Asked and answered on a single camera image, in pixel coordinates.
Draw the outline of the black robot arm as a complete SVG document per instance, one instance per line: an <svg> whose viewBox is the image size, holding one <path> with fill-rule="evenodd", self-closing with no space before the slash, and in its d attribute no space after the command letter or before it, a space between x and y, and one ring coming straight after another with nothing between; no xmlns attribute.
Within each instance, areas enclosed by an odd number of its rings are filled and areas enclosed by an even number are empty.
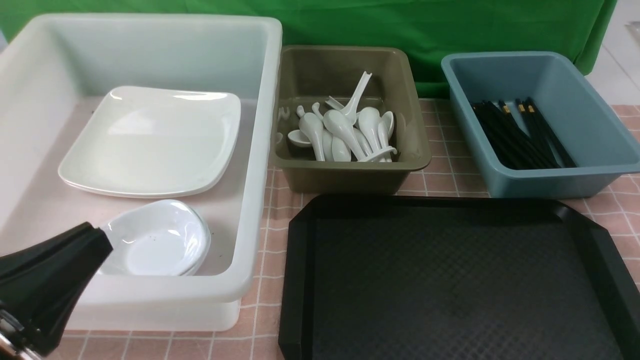
<svg viewBox="0 0 640 360"><path fill-rule="evenodd" d="M62 341L71 314L114 250L89 222L0 260L1 358L41 360Z"/></svg>

